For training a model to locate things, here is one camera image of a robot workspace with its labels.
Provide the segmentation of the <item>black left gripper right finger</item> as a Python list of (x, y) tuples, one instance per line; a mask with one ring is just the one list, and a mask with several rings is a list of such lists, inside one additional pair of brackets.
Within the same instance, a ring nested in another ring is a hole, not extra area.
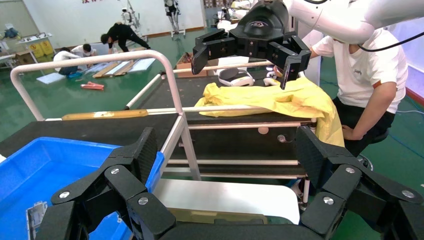
[(424, 237), (424, 198), (417, 191), (367, 169), (347, 149), (324, 143), (306, 126), (295, 134), (296, 156), (317, 193), (300, 224), (324, 240), (346, 212), (359, 215), (383, 240)]

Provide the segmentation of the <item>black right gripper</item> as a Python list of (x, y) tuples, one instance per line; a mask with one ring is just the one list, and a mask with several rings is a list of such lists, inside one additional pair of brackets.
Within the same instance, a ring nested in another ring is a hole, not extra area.
[(229, 33), (217, 29), (195, 39), (192, 74), (199, 74), (209, 60), (232, 55), (267, 58), (281, 73), (277, 80), (284, 90), (287, 82), (295, 81), (298, 73), (307, 69), (312, 55), (295, 32), (284, 34), (288, 21), (288, 9), (282, 1), (258, 1)]

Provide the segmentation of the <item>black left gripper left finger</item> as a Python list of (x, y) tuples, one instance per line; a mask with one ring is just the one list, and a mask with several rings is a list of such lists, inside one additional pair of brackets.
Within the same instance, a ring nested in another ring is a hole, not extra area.
[(36, 238), (87, 240), (114, 212), (136, 239), (162, 238), (177, 221), (146, 186), (157, 150), (151, 127), (145, 128), (135, 143), (114, 149), (98, 170), (53, 194)]

